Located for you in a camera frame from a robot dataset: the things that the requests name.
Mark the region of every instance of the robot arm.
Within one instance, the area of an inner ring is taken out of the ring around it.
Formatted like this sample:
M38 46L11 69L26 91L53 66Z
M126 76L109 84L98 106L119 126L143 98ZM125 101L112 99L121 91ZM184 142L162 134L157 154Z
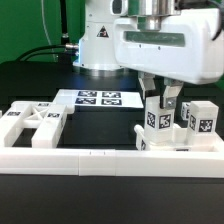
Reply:
M121 3L124 9L120 12L126 12L128 17L114 23L115 58L119 65L194 84L216 82L223 74L219 9L176 10L173 0Z

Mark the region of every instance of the cable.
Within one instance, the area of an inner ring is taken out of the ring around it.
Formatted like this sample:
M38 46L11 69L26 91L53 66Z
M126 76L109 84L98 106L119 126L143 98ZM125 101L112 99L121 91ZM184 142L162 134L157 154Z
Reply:
M44 27L45 36L47 38L48 44L52 45L48 30L47 30L46 20L45 20L44 0L41 0L41 15L42 15L42 23L43 23L43 27Z
M219 9L220 18L222 18L221 5L218 2L213 1L213 0L208 0L207 2L216 6ZM213 37L212 40L216 40L216 38L220 35L221 32L222 32L222 19L220 19L219 29L218 29L216 35Z
M27 58L24 59L24 61L28 61L30 58L32 57L36 57L36 56L40 56L40 55L63 55L63 54L66 54L65 52L42 52L42 53L36 53L36 54L31 54L30 56L28 56Z
M69 35L68 35L68 28L67 28L67 7L66 7L66 0L60 0L60 8L61 8L61 44L69 43Z
M48 49L59 49L59 48L63 48L65 49L65 45L51 45L51 46L43 46L43 47L37 47L37 48L34 48L32 50L29 50L25 53L23 53L21 56L19 56L16 61L21 61L21 59L23 59L24 57L28 56L29 54L32 54L34 52L37 52L37 51L42 51L42 50L48 50Z

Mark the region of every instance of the warning label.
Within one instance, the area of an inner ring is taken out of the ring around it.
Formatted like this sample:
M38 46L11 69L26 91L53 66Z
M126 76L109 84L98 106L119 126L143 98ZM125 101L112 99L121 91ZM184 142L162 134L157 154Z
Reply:
M100 32L97 34L97 37L106 37L109 38L106 28L103 26Z

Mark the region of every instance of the black surface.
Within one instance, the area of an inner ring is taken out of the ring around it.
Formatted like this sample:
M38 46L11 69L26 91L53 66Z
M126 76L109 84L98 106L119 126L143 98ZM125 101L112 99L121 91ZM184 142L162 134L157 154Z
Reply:
M127 75L99 82L72 72L67 65L8 62L0 65L0 108L6 110L15 100L51 101L60 88L136 91L136 80L135 75ZM177 111L182 100L197 99L220 106L222 134L223 92L215 85L186 85ZM68 117L61 145L133 146L130 127L141 122L142 111L76 109L76 115ZM114 127L125 137L111 135ZM24 138L34 131L25 132ZM224 179L0 175L0 202L2 224L220 224Z
M136 91L136 72L111 77L92 77L72 71L70 65L41 62L7 62L0 66L0 108L5 112L18 100L53 101L59 89ZM135 150L134 126L143 124L144 110L76 106L68 116L58 147ZM15 146L29 147L33 130Z

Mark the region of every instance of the white robot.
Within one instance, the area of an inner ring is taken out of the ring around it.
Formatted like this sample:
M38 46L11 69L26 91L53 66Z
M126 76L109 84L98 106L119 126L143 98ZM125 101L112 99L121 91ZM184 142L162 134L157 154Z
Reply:
M61 90L52 103L15 102L0 119L0 172L224 177L224 143L215 133L218 107L207 101L191 102L188 127L174 124L176 98L183 82L212 83L224 72L220 11L183 9L194 2L86 0L86 32L74 66L93 75L123 68L139 71L146 104L144 129L135 127L138 151L54 149L79 94ZM155 90L154 75L165 77L162 97L149 94ZM81 94L93 97L97 92ZM37 149L15 150L12 145L25 127L37 129L32 139Z

